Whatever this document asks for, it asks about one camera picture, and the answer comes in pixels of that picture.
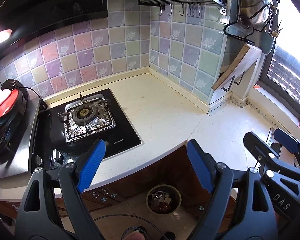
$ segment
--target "gas stove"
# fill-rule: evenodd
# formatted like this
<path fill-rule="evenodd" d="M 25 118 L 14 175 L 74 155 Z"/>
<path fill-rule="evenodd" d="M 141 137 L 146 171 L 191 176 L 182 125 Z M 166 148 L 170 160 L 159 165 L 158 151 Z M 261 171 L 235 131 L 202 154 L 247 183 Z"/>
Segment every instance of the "gas stove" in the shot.
<path fill-rule="evenodd" d="M 38 166 L 53 170 L 75 162 L 97 138 L 106 142 L 105 158 L 141 144 L 110 89 L 38 114 L 31 172 Z"/>

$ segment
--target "range hood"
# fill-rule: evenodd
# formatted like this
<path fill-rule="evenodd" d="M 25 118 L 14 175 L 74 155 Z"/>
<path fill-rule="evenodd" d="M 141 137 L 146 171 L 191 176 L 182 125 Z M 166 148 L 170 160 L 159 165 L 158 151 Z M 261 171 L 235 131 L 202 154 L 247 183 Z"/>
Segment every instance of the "range hood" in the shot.
<path fill-rule="evenodd" d="M 107 0 L 0 0 L 0 29 L 12 30 L 0 59 L 42 34 L 107 16 Z"/>

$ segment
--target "black glass cooktop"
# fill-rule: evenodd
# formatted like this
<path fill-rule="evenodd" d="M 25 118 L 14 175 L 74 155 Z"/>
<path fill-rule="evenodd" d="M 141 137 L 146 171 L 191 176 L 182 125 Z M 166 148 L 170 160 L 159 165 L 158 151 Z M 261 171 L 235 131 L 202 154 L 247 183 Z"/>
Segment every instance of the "black glass cooktop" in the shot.
<path fill-rule="evenodd" d="M 109 110 L 115 127 L 67 143 L 65 126 L 59 120 L 58 114 L 65 111 L 67 104 L 80 100 L 80 97 L 38 114 L 34 153 L 31 157 L 31 172 L 38 166 L 42 166 L 45 170 L 52 170 L 60 169 L 68 162 L 75 162 L 82 153 L 88 151 L 97 138 L 106 142 L 105 158 L 141 144 L 141 140 L 110 89 L 87 95 L 83 97 L 83 100 L 96 94 L 102 94 L 106 100 L 110 100 Z M 61 154 L 59 159 L 58 156 L 56 158 L 56 153 Z"/>

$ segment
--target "window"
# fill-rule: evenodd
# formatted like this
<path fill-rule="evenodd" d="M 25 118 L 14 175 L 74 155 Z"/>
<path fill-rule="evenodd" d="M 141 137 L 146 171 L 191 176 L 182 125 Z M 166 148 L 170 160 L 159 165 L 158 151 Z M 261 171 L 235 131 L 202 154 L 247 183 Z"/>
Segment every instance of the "window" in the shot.
<path fill-rule="evenodd" d="M 300 13 L 291 0 L 280 0 L 273 26 L 280 22 L 282 31 L 266 57 L 258 84 L 300 120 Z"/>

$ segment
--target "white countertop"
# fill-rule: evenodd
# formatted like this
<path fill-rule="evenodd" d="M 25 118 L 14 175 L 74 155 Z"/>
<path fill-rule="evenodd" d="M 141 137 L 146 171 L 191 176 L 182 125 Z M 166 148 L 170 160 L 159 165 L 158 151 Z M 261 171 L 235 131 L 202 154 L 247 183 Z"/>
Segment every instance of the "white countertop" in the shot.
<path fill-rule="evenodd" d="M 270 124 L 249 106 L 239 108 L 229 103 L 208 116 L 149 73 L 112 82 L 83 92 L 82 95 L 106 88 L 112 90 L 142 144 L 102 160 L 87 190 L 139 171 L 192 138 L 217 162 L 222 161 L 232 169 L 246 170 L 254 166 L 256 161 L 243 146 L 244 134 L 253 131 L 265 140 L 270 129 Z M 0 200 L 20 201 L 29 177 L 30 174 L 20 174 L 0 179 Z M 60 189 L 56 189 L 55 193 L 56 197 L 61 197 Z"/>

